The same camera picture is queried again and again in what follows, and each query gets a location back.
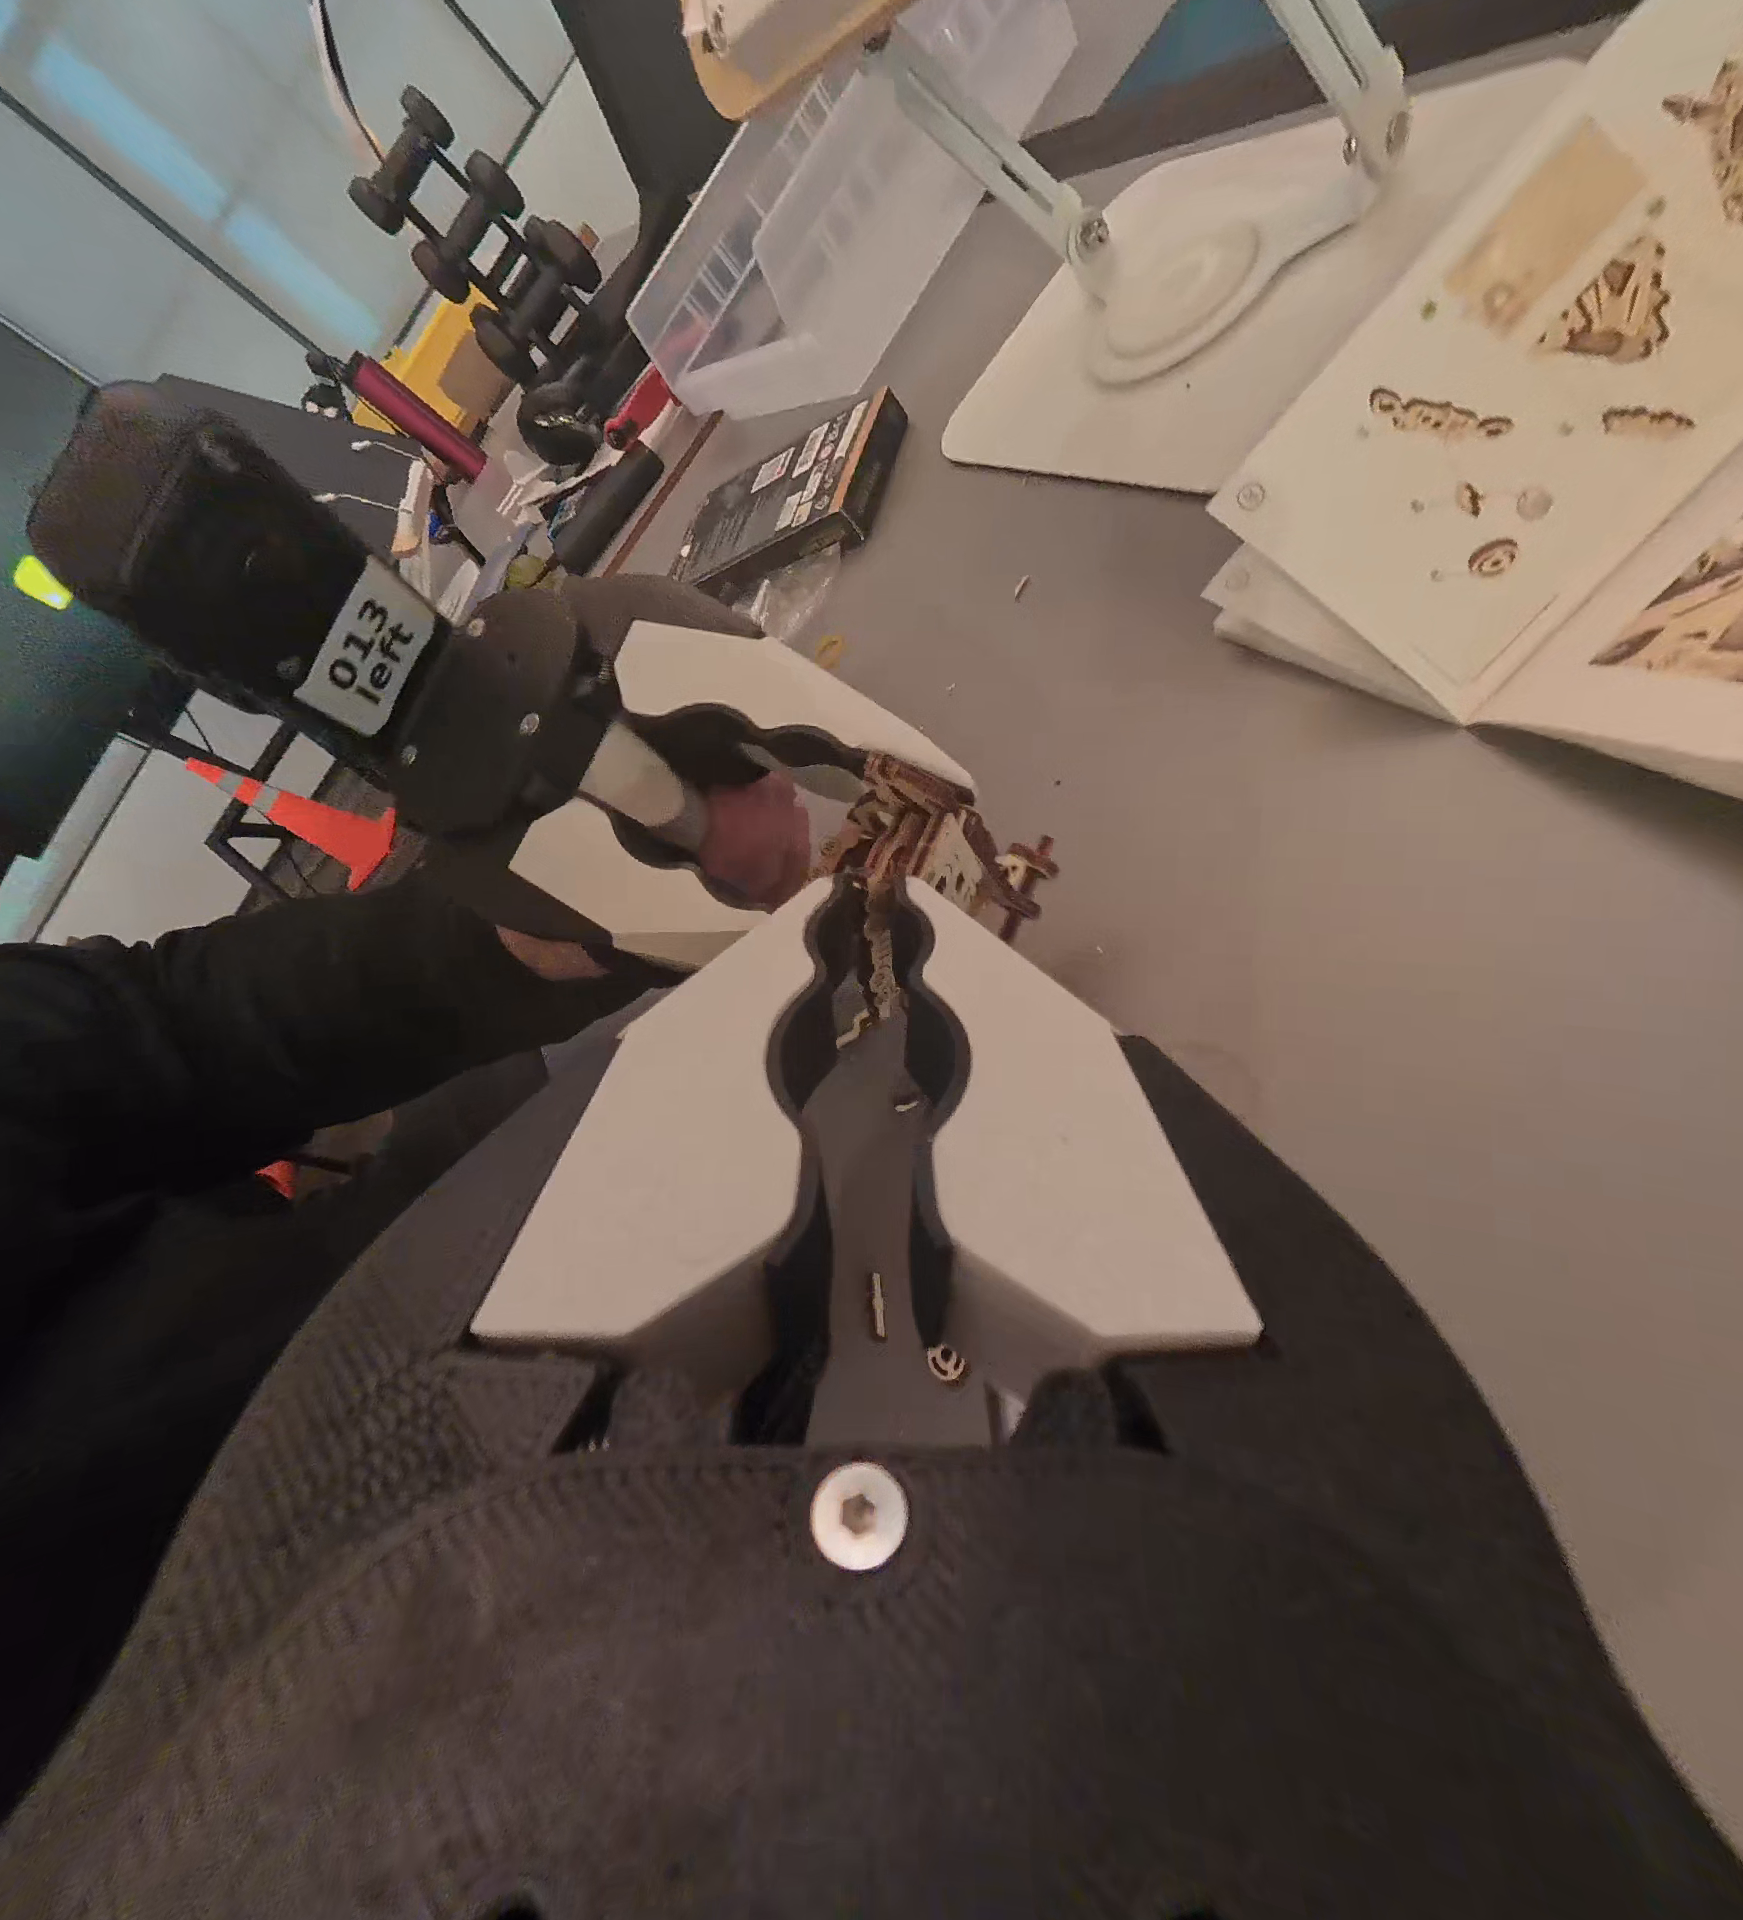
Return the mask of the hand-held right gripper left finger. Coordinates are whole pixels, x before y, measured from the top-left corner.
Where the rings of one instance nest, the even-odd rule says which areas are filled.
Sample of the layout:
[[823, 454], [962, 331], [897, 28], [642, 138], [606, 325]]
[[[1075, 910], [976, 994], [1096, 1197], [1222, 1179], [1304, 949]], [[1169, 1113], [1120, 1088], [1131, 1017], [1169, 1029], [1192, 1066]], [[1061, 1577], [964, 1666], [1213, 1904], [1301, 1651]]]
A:
[[851, 884], [814, 880], [618, 1033], [470, 1318], [474, 1348], [679, 1380], [743, 1441], [815, 1436], [861, 930]]

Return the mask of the clear plastic bag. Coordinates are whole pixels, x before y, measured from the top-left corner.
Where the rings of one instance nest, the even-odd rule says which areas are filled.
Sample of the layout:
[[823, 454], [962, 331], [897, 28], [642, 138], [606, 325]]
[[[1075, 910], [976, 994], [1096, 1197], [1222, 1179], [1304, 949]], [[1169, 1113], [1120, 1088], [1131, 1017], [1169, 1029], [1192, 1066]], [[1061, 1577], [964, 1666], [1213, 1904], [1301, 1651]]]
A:
[[819, 614], [834, 595], [844, 548], [827, 543], [776, 569], [746, 596], [744, 610], [765, 636], [785, 644], [815, 636]]

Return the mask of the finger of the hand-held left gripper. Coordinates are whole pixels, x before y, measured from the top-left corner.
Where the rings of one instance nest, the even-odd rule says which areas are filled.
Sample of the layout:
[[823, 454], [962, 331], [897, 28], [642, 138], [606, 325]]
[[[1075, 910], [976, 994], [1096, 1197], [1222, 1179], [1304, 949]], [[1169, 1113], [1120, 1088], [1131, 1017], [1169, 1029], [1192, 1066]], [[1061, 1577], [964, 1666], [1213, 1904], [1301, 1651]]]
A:
[[620, 718], [698, 788], [781, 771], [807, 794], [854, 803], [876, 756], [953, 798], [978, 780], [925, 733], [771, 636], [640, 620], [615, 660]]
[[715, 798], [685, 806], [667, 830], [645, 827], [659, 851], [634, 851], [634, 822], [592, 798], [573, 798], [524, 830], [510, 873], [592, 934], [555, 934], [566, 944], [608, 942], [618, 954], [698, 972], [760, 927], [769, 910], [706, 876], [701, 864], [715, 825]]

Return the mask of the orange traffic cone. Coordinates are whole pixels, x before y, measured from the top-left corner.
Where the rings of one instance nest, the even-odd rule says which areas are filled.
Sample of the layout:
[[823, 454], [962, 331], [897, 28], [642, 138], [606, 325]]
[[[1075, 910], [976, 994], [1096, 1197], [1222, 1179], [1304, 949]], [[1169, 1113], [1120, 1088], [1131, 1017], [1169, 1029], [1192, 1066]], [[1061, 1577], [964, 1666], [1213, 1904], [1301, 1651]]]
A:
[[187, 755], [184, 766], [228, 793], [234, 807], [232, 827], [240, 825], [242, 813], [257, 813], [259, 823], [278, 830], [287, 844], [301, 844], [336, 861], [350, 894], [367, 886], [395, 848], [400, 819], [391, 806], [367, 818], [333, 803], [310, 798], [203, 755]]

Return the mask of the clear plastic organizer box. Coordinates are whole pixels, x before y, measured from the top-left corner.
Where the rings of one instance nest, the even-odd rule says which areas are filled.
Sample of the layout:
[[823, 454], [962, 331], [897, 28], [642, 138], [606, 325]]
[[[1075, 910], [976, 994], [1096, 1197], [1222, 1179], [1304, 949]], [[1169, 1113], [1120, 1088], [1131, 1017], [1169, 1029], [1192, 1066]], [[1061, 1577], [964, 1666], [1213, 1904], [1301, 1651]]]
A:
[[981, 197], [1077, 265], [1103, 219], [1021, 133], [1068, 63], [1058, 2], [689, 2], [734, 138], [629, 306], [677, 403], [757, 420], [869, 380]]

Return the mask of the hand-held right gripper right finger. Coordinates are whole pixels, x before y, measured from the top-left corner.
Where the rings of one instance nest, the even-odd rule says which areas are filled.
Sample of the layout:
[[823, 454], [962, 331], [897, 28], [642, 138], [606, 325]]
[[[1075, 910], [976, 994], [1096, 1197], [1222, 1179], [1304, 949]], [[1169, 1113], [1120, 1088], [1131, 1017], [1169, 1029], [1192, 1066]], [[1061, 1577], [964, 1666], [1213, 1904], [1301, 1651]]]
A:
[[1118, 1029], [919, 881], [900, 884], [890, 940], [923, 1102], [925, 1343], [1014, 1410], [1054, 1375], [1253, 1348], [1262, 1318]]

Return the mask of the ornamented wooden bumper strip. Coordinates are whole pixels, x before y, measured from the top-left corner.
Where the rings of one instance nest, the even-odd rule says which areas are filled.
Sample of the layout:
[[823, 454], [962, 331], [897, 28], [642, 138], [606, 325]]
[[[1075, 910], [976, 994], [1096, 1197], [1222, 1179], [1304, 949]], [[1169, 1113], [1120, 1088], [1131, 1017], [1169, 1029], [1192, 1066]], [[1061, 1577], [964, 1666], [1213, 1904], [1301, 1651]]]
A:
[[819, 927], [836, 1053], [903, 1020], [906, 989], [894, 947], [890, 891], [877, 891], [861, 877], [839, 877]]

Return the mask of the yellow box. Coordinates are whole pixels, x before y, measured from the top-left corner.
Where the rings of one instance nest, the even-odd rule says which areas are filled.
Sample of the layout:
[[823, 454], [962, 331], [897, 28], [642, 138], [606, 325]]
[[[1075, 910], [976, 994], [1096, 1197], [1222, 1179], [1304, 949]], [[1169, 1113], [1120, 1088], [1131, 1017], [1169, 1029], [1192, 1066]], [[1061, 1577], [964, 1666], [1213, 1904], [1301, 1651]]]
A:
[[433, 298], [410, 338], [381, 357], [385, 371], [470, 439], [517, 390], [477, 345], [475, 317], [491, 306], [475, 288], [460, 302]]

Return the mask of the person's left hand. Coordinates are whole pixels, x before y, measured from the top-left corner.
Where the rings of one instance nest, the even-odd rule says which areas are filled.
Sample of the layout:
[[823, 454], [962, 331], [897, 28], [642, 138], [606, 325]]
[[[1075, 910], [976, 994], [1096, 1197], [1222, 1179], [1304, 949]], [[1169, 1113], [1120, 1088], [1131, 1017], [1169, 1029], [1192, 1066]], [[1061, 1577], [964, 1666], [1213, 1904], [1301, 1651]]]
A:
[[810, 880], [812, 823], [786, 773], [704, 791], [696, 866], [738, 904], [773, 912]]

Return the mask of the black model kit box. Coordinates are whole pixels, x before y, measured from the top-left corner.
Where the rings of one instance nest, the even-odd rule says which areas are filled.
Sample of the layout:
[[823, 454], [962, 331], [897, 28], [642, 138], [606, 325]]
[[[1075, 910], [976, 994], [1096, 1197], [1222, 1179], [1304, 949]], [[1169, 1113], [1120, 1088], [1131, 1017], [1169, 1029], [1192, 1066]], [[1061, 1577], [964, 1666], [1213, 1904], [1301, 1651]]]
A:
[[908, 432], [892, 388], [856, 398], [709, 491], [668, 577], [732, 604], [793, 564], [858, 548], [877, 524]]

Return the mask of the maroon metal tube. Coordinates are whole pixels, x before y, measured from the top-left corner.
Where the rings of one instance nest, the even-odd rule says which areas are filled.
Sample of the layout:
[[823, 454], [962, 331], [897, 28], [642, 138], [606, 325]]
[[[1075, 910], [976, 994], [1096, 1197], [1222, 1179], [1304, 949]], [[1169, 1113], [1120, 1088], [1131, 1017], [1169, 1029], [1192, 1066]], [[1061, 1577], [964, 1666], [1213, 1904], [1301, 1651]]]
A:
[[358, 399], [397, 432], [424, 445], [426, 454], [467, 483], [482, 477], [487, 456], [452, 420], [426, 402], [403, 377], [370, 356], [354, 353], [337, 364], [339, 380]]

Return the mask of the wooden model car chassis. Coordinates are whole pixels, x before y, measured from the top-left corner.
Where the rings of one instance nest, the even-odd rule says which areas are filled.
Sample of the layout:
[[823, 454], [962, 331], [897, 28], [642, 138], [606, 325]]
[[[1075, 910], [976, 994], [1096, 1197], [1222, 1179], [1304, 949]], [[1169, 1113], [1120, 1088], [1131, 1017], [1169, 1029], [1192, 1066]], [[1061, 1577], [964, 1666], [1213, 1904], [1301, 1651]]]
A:
[[879, 902], [892, 899], [900, 881], [915, 881], [1005, 944], [1042, 915], [1041, 891], [1058, 873], [1052, 836], [1003, 846], [968, 787], [888, 752], [868, 755], [860, 793], [812, 867], [812, 877], [848, 877]]

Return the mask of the white instruction booklet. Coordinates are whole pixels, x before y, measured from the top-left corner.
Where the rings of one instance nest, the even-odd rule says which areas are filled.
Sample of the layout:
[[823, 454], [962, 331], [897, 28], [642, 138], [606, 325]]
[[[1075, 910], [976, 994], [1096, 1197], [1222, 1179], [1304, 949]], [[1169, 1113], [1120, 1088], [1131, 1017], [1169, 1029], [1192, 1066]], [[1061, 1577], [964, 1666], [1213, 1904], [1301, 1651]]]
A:
[[1221, 636], [1743, 800], [1743, 2], [1639, 3], [1208, 510]]

